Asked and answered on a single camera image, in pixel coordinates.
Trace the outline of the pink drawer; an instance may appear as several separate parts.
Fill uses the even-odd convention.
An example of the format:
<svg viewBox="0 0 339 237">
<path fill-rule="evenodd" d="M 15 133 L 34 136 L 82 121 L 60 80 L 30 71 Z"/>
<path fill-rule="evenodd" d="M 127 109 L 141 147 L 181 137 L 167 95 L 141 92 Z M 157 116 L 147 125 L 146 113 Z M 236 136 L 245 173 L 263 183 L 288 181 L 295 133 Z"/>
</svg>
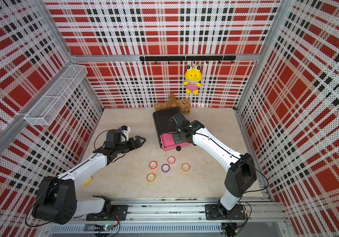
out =
<svg viewBox="0 0 339 237">
<path fill-rule="evenodd" d="M 163 151 L 176 150 L 180 151 L 183 147 L 191 145 L 186 141 L 182 141 L 177 133 L 163 133 L 160 135 L 161 148 Z"/>
</svg>

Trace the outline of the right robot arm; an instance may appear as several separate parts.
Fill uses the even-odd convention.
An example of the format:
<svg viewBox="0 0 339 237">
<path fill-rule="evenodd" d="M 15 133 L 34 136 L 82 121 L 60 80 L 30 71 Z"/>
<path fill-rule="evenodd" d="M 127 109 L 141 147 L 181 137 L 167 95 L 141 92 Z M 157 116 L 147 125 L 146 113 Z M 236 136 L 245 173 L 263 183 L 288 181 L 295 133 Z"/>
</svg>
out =
<svg viewBox="0 0 339 237">
<path fill-rule="evenodd" d="M 229 148 L 215 138 L 202 123 L 197 120 L 190 122 L 181 112 L 169 120 L 182 140 L 204 149 L 226 171 L 226 190 L 218 201 L 217 209 L 222 218 L 231 219 L 238 202 L 257 180 L 252 156 L 248 153 L 242 155 Z"/>
</svg>

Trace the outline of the purple tape roll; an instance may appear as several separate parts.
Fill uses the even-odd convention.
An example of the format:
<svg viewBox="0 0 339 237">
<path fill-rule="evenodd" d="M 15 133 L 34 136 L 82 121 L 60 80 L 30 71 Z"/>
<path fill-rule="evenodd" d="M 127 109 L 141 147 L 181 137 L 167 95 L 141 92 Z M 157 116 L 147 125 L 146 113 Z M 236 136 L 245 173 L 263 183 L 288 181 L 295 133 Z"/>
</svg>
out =
<svg viewBox="0 0 339 237">
<path fill-rule="evenodd" d="M 161 171 L 162 171 L 163 173 L 168 173 L 168 172 L 170 171 L 170 165 L 169 165 L 169 164 L 163 164 L 163 165 L 161 166 Z"/>
</svg>

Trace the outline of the black drawer cabinet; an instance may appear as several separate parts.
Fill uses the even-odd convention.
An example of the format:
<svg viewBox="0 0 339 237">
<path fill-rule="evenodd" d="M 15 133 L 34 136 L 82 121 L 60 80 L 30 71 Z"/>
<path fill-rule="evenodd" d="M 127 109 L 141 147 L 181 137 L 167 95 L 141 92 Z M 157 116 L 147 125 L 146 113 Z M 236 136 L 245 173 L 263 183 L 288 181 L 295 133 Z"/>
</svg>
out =
<svg viewBox="0 0 339 237">
<path fill-rule="evenodd" d="M 175 131 L 175 126 L 170 121 L 170 118 L 179 112 L 181 112 L 180 108 L 174 107 L 165 110 L 155 111 L 153 113 L 153 120 L 160 148 L 163 147 L 161 135 L 167 132 Z"/>
</svg>

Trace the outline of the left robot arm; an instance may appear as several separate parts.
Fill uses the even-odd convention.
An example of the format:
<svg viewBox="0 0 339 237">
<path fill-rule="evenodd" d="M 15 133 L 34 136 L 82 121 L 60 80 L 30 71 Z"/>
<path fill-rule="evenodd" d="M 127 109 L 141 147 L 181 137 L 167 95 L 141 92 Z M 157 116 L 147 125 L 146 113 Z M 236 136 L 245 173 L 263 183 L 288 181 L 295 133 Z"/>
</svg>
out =
<svg viewBox="0 0 339 237">
<path fill-rule="evenodd" d="M 45 177 L 30 211 L 32 217 L 45 223 L 64 225 L 74 217 L 84 215 L 96 218 L 112 216 L 110 198 L 78 199 L 76 191 L 96 172 L 143 146 L 146 139 L 138 135 L 130 137 L 130 130 L 128 126 L 106 130 L 105 141 L 87 159 L 62 174 Z"/>
</svg>

